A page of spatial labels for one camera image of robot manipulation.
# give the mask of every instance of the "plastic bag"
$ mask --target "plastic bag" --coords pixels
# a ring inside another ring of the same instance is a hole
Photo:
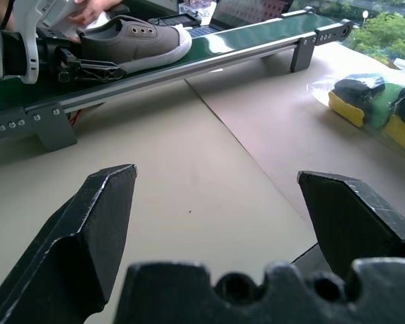
[[[382,132],[405,149],[404,72],[325,76],[308,91],[356,127]]]

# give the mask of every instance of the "conveyor belt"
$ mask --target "conveyor belt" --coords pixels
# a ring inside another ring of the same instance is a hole
[[[286,49],[296,48],[292,70],[299,71],[308,67],[315,45],[345,39],[352,27],[348,21],[336,24],[309,11],[296,11],[286,16],[284,19],[195,38],[190,52],[180,61],[130,74],[110,84],[60,83],[42,78],[35,85],[23,84],[16,78],[0,81],[0,115],[13,109],[19,113],[19,117],[15,118],[23,118],[25,113],[27,119],[34,113],[39,114],[45,107],[49,112],[54,108],[67,113],[111,100],[131,90],[158,86]],[[3,118],[0,120],[3,120],[0,125],[6,127],[7,121]],[[32,125],[31,120],[24,123],[24,126],[29,125]],[[8,132],[0,131],[0,138],[4,137],[4,133],[18,131],[18,128],[6,128]],[[57,149],[64,145],[47,148]]]

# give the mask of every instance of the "yellow sponge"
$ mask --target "yellow sponge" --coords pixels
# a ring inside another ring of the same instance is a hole
[[[398,115],[392,115],[385,132],[405,149],[405,123]]]
[[[341,115],[343,118],[348,120],[351,124],[357,127],[363,126],[363,119],[365,118],[365,113],[362,109],[354,107],[349,103],[346,103],[341,98],[336,96],[333,92],[329,92],[329,106],[336,113]]]

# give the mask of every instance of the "human hand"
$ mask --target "human hand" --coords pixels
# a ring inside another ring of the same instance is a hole
[[[102,11],[122,2],[122,0],[74,0],[75,3],[84,3],[83,10],[69,16],[69,20],[77,25],[87,26],[99,18]]]

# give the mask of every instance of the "tree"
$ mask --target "tree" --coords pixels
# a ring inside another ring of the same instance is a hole
[[[345,44],[383,63],[405,59],[405,16],[382,12],[353,30]]]

